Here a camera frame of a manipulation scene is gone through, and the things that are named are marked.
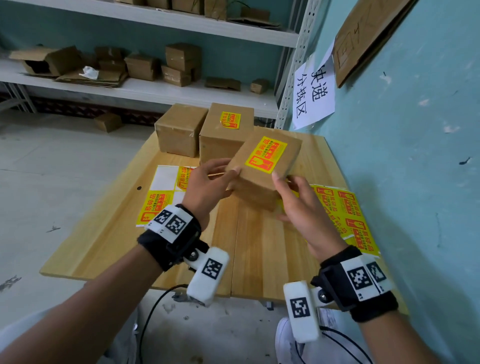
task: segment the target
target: bottom shelf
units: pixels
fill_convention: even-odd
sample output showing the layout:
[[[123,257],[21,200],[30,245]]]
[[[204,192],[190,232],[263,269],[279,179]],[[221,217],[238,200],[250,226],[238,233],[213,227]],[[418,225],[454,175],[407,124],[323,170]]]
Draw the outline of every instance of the bottom shelf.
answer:
[[[0,82],[53,88],[57,90],[83,92],[92,95],[126,98],[130,100],[148,101],[159,104],[173,105],[175,103],[210,107],[212,102],[245,106],[255,109],[255,116],[276,119],[278,107],[272,90],[262,95],[250,92],[250,86],[242,84],[241,91],[228,91],[207,88],[204,80],[186,87],[178,87],[162,80],[144,81],[134,78],[127,79],[122,87],[105,88],[85,85],[75,85],[25,74],[21,63],[12,60],[0,60]]]

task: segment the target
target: concrete floor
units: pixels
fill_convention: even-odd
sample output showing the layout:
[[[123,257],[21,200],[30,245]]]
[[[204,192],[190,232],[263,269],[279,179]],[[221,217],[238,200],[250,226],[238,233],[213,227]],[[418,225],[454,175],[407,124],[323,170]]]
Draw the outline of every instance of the concrete floor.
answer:
[[[152,132],[126,125],[106,134],[88,119],[0,114],[0,327],[83,286],[38,271]],[[141,325],[160,294],[149,291],[141,302]],[[168,297],[149,323],[144,359],[276,363],[276,325],[286,315],[285,307],[267,311],[250,300],[218,299],[203,308]]]

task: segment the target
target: teal wall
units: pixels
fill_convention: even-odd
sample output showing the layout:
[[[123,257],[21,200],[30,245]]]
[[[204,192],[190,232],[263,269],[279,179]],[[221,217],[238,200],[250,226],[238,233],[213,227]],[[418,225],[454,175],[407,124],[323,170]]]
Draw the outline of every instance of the teal wall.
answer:
[[[355,2],[331,2],[319,58]],[[413,326],[454,363],[480,361],[479,14],[478,0],[419,0],[335,113],[301,130],[326,138]]]
[[[292,0],[247,3],[269,9],[272,21],[288,24]],[[280,46],[0,0],[0,45],[6,49],[74,44],[93,52],[95,46],[107,45],[144,52],[165,62],[165,45],[176,42],[202,47],[204,76],[232,77],[245,83],[259,77],[275,81]]]

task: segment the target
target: left hand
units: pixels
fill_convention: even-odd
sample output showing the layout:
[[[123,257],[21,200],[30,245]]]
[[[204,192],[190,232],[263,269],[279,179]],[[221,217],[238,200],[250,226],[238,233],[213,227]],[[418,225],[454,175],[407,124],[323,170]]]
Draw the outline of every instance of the left hand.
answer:
[[[227,190],[227,187],[240,173],[240,167],[225,173],[229,162],[230,158],[211,159],[190,173],[182,205],[195,215],[202,226],[202,231],[208,226],[210,211],[222,198],[232,194],[232,190]]]

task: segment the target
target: hand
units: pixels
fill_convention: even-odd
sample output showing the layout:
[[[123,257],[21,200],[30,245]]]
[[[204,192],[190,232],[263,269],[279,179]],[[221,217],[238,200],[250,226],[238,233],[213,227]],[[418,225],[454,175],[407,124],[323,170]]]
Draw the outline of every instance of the hand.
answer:
[[[210,211],[222,198],[232,194],[232,190],[227,190],[227,187],[240,173],[240,167],[225,173],[229,162],[230,158],[211,159],[190,173],[182,205],[194,214],[202,226],[202,231],[208,226]]]
[[[272,180],[276,190],[282,196],[286,212],[286,215],[279,215],[277,218],[284,222],[291,222],[297,228],[307,241],[310,252],[319,263],[348,246],[304,177],[289,176],[287,184],[273,171]],[[298,191],[300,197],[294,195],[289,185]]]

